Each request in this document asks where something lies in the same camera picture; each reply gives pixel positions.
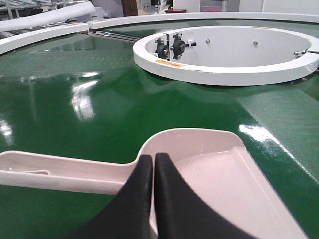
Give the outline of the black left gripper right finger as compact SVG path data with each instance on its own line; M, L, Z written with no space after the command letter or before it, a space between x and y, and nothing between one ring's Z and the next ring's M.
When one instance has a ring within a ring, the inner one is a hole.
M167 153L155 158L154 202L160 239L251 239L211 209L185 182Z

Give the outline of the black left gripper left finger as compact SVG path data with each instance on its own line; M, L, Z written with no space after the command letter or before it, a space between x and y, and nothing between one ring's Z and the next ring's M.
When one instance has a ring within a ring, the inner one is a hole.
M153 162L141 155L125 185L92 220L68 239L149 239Z

